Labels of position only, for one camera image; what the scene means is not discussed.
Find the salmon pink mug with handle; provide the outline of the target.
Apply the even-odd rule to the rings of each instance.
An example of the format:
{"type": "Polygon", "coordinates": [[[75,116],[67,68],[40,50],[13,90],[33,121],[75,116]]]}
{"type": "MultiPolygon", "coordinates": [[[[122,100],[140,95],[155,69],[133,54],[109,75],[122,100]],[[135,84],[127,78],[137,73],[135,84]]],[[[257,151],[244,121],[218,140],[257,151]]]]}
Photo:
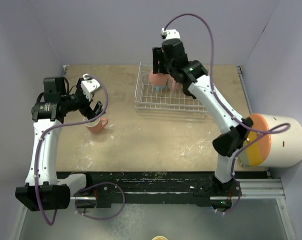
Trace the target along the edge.
{"type": "Polygon", "coordinates": [[[109,123],[109,119],[106,117],[100,117],[99,119],[86,123],[86,128],[93,134],[98,134],[101,132],[109,123]]]}

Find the salmon pink cup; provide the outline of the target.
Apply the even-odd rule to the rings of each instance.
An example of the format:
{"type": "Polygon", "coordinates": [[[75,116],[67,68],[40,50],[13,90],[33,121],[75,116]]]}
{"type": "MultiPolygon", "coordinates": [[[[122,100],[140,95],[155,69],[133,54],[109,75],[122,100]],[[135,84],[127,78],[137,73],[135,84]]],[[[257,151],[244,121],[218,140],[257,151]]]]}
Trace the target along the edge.
{"type": "Polygon", "coordinates": [[[149,81],[155,87],[163,87],[164,85],[166,85],[167,80],[167,74],[153,73],[152,71],[149,73],[149,81]]]}

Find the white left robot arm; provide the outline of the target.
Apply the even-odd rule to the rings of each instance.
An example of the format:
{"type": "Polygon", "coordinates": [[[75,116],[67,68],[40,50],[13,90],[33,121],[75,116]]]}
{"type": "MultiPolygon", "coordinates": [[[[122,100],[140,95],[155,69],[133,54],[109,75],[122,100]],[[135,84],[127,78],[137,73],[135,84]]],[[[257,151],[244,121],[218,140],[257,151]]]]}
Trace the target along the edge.
{"type": "Polygon", "coordinates": [[[105,114],[107,107],[98,101],[91,108],[93,96],[101,84],[88,74],[78,80],[72,94],[65,77],[47,77],[43,86],[44,91],[31,109],[34,144],[30,169],[24,186],[15,190],[15,197],[33,212],[66,209],[75,193],[92,194],[94,184],[86,173],[70,174],[61,181],[57,179],[58,141],[61,129],[67,126],[64,118],[69,112],[79,111],[85,123],[89,123],[105,114]]]}

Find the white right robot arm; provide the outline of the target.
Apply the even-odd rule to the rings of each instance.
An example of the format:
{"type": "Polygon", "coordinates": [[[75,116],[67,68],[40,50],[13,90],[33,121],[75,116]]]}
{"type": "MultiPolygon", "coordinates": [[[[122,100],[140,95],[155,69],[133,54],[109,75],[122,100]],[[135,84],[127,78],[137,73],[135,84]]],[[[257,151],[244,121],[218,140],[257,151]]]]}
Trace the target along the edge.
{"type": "Polygon", "coordinates": [[[224,196],[231,189],[233,160],[243,147],[253,120],[243,118],[230,106],[210,82],[208,71],[198,60],[188,60],[180,39],[163,41],[161,47],[152,49],[152,56],[153,73],[170,75],[180,83],[183,93],[201,102],[220,129],[221,134],[212,142],[218,153],[213,190],[217,195],[224,196]]]}

